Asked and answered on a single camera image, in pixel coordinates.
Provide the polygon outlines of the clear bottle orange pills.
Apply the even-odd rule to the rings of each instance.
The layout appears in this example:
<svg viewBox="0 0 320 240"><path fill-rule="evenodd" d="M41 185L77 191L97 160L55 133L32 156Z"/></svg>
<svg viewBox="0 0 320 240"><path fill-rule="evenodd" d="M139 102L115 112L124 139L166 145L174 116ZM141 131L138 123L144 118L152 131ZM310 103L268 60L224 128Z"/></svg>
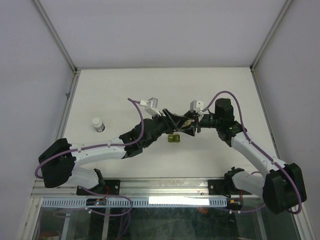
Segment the clear bottle orange pills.
<svg viewBox="0 0 320 240"><path fill-rule="evenodd" d="M192 125L193 122L194 122L193 119L188 119L188 120L183 124L182 127L183 127L183 128L186 128L186 127Z"/></svg>

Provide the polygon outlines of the green pill box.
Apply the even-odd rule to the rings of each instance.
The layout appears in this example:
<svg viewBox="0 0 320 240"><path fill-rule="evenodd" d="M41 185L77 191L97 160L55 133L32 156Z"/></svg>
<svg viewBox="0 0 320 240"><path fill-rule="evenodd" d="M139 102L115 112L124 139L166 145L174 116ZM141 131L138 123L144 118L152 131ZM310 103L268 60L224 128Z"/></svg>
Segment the green pill box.
<svg viewBox="0 0 320 240"><path fill-rule="evenodd" d="M169 134L168 142L169 143L179 143L181 141L181 136L179 134Z"/></svg>

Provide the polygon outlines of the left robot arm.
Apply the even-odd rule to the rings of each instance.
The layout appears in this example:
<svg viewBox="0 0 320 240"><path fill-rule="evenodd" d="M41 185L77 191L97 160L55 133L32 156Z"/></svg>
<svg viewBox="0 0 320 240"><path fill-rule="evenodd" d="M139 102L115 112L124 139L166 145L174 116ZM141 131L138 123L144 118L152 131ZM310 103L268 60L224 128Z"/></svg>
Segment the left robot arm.
<svg viewBox="0 0 320 240"><path fill-rule="evenodd" d="M71 144L66 138L60 138L38 158L40 179L47 189L69 184L100 194L105 188L101 171L84 168L84 165L139 155L161 135L182 129L188 120L186 116L173 114L165 108L162 114L142 119L132 130L107 143Z"/></svg>

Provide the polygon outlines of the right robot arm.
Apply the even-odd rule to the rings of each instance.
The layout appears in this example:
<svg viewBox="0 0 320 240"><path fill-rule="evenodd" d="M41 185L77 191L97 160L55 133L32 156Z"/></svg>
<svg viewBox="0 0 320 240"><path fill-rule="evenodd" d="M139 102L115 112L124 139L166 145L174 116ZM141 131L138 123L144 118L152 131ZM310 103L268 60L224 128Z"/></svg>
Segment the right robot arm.
<svg viewBox="0 0 320 240"><path fill-rule="evenodd" d="M235 120L229 98L219 98L214 104L214 112L205 113L202 101L192 101L189 111L185 113L188 121L181 132L194 136L203 128L216 129L219 138L242 154L260 174L254 175L240 167L232 167L224 174L223 183L214 187L215 191L226 197L245 191L262 198L274 214L295 206L298 207L295 213L299 214L302 203L307 200L301 168L295 163L287 164L259 147L243 124Z"/></svg>

